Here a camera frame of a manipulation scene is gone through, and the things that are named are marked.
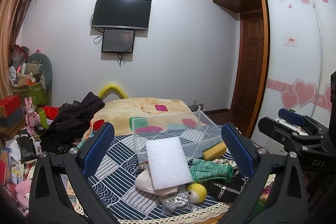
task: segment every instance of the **blue clamp pad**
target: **blue clamp pad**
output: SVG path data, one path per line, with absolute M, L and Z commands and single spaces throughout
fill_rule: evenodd
M 243 137 L 232 123 L 224 124 L 221 133 L 222 139 L 236 162 L 240 173 L 244 177 L 252 178 L 254 175 L 254 160 L 244 145 L 248 141 L 253 146 L 251 141 Z
M 90 145 L 89 150 L 85 152 L 82 159 L 82 174 L 85 178 L 93 176 L 97 172 L 102 159 L 114 139 L 114 127 L 112 124 L 105 122 L 95 135 L 94 137 L 88 138 L 82 146 L 82 148 L 85 148 L 86 143 Z
M 303 127 L 306 123 L 303 116 L 294 113 L 286 108 L 279 109 L 278 116 L 279 118 L 284 119 L 290 122 L 291 124 L 294 124 L 299 127 Z

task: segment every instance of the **green storage box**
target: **green storage box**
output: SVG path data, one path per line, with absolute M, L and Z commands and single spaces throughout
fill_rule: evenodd
M 19 95 L 22 101 L 22 105 L 25 106 L 25 98 L 31 97 L 33 99 L 33 104 L 35 106 L 35 111 L 37 112 L 37 104 L 45 105 L 49 99 L 46 91 L 41 87 L 41 83 L 38 82 L 35 85 L 27 86 L 14 86 L 12 87 L 14 95 Z

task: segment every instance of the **yellow sponge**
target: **yellow sponge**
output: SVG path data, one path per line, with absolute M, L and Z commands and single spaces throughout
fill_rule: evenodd
M 226 145 L 224 142 L 220 142 L 211 146 L 210 148 L 203 151 L 204 160 L 214 160 L 224 155 L 226 152 Z

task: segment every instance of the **blue patterned sheet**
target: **blue patterned sheet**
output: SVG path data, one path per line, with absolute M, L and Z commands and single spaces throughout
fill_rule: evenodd
M 168 130 L 165 133 L 171 134 L 172 137 L 176 136 L 174 130 Z M 151 140 L 157 135 L 157 133 L 139 134 L 146 140 Z M 193 138 L 192 134 L 184 134 L 186 142 L 193 142 Z M 223 158 L 233 160 L 229 151 Z M 158 196 L 136 189 L 134 185 L 135 178 L 141 173 L 140 170 L 134 172 L 138 165 L 137 155 L 133 151 L 132 135 L 116 136 L 96 174 L 88 178 L 97 196 L 117 219 L 160 219 L 195 212 L 219 203 L 211 196 L 207 196 L 205 201 L 196 204 L 193 210 L 185 209 L 162 215 L 163 208 Z

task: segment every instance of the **green glove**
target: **green glove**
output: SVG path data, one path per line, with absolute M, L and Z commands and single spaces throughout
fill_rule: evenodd
M 234 170 L 231 165 L 222 165 L 212 161 L 194 159 L 193 166 L 190 167 L 190 172 L 194 182 L 223 179 L 226 183 L 229 183 Z

